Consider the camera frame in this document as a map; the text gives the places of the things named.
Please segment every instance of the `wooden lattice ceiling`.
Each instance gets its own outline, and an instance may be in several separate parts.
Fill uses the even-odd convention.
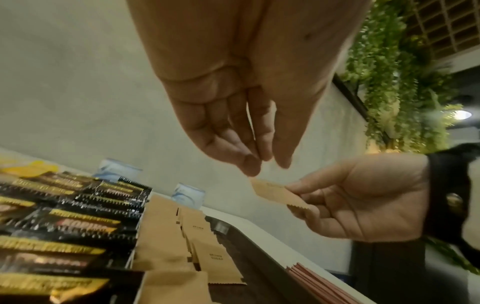
[[[424,35],[433,59],[480,46],[480,0],[410,0],[409,35]]]

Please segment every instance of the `human hand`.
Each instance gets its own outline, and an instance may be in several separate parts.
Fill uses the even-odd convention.
[[[187,135],[206,155],[248,176],[272,157],[290,166],[338,55],[370,5],[369,0],[127,3]]]
[[[327,237],[365,242],[417,239],[429,207],[429,180],[425,155],[365,155],[288,185],[311,205],[307,210],[289,209]]]

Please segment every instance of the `metal button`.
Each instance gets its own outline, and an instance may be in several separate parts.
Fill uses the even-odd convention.
[[[456,193],[449,193],[446,195],[446,202],[450,211],[456,215],[464,215],[464,200]]]

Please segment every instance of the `white sleeve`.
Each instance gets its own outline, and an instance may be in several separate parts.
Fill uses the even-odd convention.
[[[463,223],[462,238],[480,250],[480,159],[470,163],[468,176],[471,181],[470,209],[468,218]]]

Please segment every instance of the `warm light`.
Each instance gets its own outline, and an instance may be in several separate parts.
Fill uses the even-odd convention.
[[[470,116],[472,116],[472,114],[464,110],[455,111],[453,114],[453,117],[457,120],[464,120],[469,118]]]

